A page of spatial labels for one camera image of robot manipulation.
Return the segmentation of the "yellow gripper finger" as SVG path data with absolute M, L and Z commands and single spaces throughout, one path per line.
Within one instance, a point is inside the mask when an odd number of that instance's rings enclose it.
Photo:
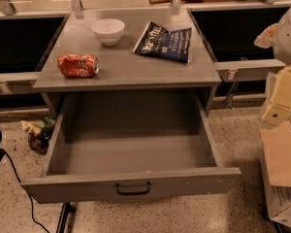
M 261 121 L 278 126 L 291 116 L 291 66 L 280 70 L 270 86 L 270 99 L 266 103 Z
M 272 47 L 274 45 L 276 28 L 276 23 L 267 27 L 260 35 L 257 36 L 254 41 L 254 45 L 262 49 Z

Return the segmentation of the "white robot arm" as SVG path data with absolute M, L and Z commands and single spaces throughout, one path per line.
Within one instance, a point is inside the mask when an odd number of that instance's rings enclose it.
M 291 7 L 278 23 L 267 27 L 254 41 L 256 47 L 273 48 L 274 56 L 285 67 L 275 76 L 275 86 L 261 121 L 280 125 L 291 115 Z

